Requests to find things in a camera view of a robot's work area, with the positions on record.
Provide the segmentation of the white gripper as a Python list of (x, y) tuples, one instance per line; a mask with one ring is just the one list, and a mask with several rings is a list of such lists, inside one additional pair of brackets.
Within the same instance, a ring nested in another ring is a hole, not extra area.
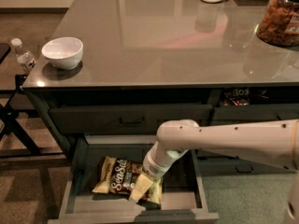
[(131, 191), (129, 196), (129, 201), (133, 203), (137, 203), (142, 196), (149, 190), (149, 188), (153, 184), (152, 178), (161, 178), (165, 175), (165, 173), (169, 170), (170, 166), (160, 166), (158, 165), (150, 153), (148, 152), (143, 160), (143, 170), (146, 174), (141, 174), (136, 182), (135, 187)]

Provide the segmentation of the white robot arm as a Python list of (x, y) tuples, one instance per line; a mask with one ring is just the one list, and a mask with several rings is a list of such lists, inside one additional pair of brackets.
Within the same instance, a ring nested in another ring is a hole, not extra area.
[(191, 119), (170, 120), (157, 130), (129, 200), (137, 203), (157, 178), (187, 151), (203, 149), (224, 156), (299, 171), (299, 120), (199, 126)]

